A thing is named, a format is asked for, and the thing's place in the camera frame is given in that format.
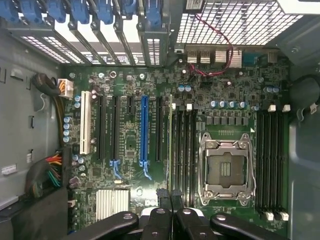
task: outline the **red wire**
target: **red wire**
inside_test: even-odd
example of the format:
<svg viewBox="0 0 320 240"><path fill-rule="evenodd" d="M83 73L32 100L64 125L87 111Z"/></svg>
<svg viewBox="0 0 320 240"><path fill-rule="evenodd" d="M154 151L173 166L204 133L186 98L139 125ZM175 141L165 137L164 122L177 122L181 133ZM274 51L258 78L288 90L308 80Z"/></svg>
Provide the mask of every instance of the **red wire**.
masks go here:
<svg viewBox="0 0 320 240"><path fill-rule="evenodd" d="M231 64L231 61L232 61L232 58L234 56L234 46L231 44L231 42L229 41L229 39L226 37L226 35L224 35L220 30L214 28L213 26L211 26L209 23L207 23L206 21L202 20L200 16L198 16L197 14L194 15L194 17L202 22L204 25L208 26L211 30L213 30L214 32L216 32L217 34L223 36L223 38L226 40L226 42L229 44L228 46L228 50L231 50L231 54L228 58L228 62L226 63L225 67L221 70L221 71L218 71L218 72L209 72L209 73L206 73L206 72L203 72L203 71L200 71L199 69L196 69L194 65L190 65L190 68L192 71L195 71L197 72L198 74L201 74L202 76L208 76L208 77L212 77L212 76L217 76L217 75L220 75L220 74L223 74L230 66Z"/></svg>

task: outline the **power connector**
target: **power connector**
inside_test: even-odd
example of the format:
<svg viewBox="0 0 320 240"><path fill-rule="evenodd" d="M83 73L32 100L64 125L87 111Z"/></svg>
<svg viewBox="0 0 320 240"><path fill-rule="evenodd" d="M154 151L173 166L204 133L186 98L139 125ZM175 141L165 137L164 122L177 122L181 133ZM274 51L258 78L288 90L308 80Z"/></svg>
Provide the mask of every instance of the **power connector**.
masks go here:
<svg viewBox="0 0 320 240"><path fill-rule="evenodd" d="M74 82L65 78L58 79L58 87L61 91L59 95L62 98L72 99L74 96Z"/></svg>

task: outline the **green circuit board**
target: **green circuit board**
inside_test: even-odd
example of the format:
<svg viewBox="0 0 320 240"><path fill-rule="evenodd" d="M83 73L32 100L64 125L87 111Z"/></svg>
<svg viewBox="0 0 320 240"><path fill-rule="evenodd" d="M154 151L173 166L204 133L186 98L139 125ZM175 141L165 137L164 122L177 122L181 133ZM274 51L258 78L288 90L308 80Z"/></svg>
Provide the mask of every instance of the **green circuit board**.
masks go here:
<svg viewBox="0 0 320 240"><path fill-rule="evenodd" d="M214 71L208 66L200 68L207 72ZM217 140L239 140L246 133L250 137L253 153L256 153L257 108L254 107L267 110L270 104L277 108L287 104L289 61L286 58L279 58L277 63L260 65L256 62L243 68L230 68L215 77L192 75L185 64L168 69L70 66L65 68L63 77L73 81L74 96L81 96L82 91L95 90L98 97L105 101L105 112L102 113L105 121L105 132L102 134L104 141L99 147L105 149L103 157L101 159L98 155L99 149L94 142L90 147L90 154L85 156L85 161L81 164L82 167L74 163L72 168L72 176L79 179L79 185L71 190L71 195L76 200L73 230L83 229L96 222L99 190L128 191L128 210L139 215L144 208L158 205L157 189L178 188L184 194L186 206L202 210L208 218L214 213L226 212L283 236L287 235L287 222L268 222L260 217L255 209L254 197L246 206L240 205L237 200L211 200L208 205L202 205L197 181L199 139L205 133ZM279 91L268 92L266 89L269 86ZM142 96L148 96L146 134L148 174L151 179L146 177L144 168L139 165L142 147ZM115 101L117 118L113 116ZM212 106L212 101L215 101L215 107ZM225 103L224 107L219 106L221 101ZM230 102L234 103L234 107L229 105ZM240 107L241 102L245 103L243 107ZM99 102L93 99L90 132L91 138L98 141L100 114ZM70 144L76 155L80 147L81 108L75 107L74 100L66 102L65 116L73 118ZM283 130L285 155L288 154L288 126L286 122ZM121 179L115 175L114 168L110 165L115 151L120 160L118 172ZM186 168L177 168L180 160L182 163L185 161ZM287 164L284 161L282 192L285 208Z"/></svg>

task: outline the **white pci slot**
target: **white pci slot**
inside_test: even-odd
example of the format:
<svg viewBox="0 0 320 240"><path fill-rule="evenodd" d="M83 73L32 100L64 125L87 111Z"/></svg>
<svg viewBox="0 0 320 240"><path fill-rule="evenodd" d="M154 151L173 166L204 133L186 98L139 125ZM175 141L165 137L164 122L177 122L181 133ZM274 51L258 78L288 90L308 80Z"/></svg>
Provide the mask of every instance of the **white pci slot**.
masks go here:
<svg viewBox="0 0 320 240"><path fill-rule="evenodd" d="M80 154L90 153L91 92L81 92Z"/></svg>

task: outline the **ventilation grille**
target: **ventilation grille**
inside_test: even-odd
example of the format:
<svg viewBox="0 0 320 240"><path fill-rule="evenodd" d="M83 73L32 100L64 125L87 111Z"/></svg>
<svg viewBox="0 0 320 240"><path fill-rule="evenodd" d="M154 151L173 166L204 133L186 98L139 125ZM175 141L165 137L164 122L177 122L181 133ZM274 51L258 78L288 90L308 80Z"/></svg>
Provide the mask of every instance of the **ventilation grille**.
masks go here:
<svg viewBox="0 0 320 240"><path fill-rule="evenodd" d="M43 37L43 39L46 40L49 44L51 44L53 47L55 47L57 50L64 53L66 56L68 56L75 63L77 63L77 64L84 63L79 57L77 57L72 51L70 51L67 47L65 47L61 42L59 42L53 36L45 36L45 37Z"/></svg>
<svg viewBox="0 0 320 240"><path fill-rule="evenodd" d="M57 61L59 61L62 64L69 64L70 62L66 59L64 59L62 56L60 56L55 51L51 50L49 47L44 45L42 42L35 39L33 36L22 36L22 39L26 40L28 43L32 44L36 48L40 49L44 53L48 54L49 56L53 57Z"/></svg>
<svg viewBox="0 0 320 240"><path fill-rule="evenodd" d="M276 1L265 0L208 0L200 16L233 45L265 45L302 17L284 14ZM182 15L177 43L227 44L221 35L187 13Z"/></svg>
<svg viewBox="0 0 320 240"><path fill-rule="evenodd" d="M148 38L147 43L151 65L160 65L160 39Z"/></svg>

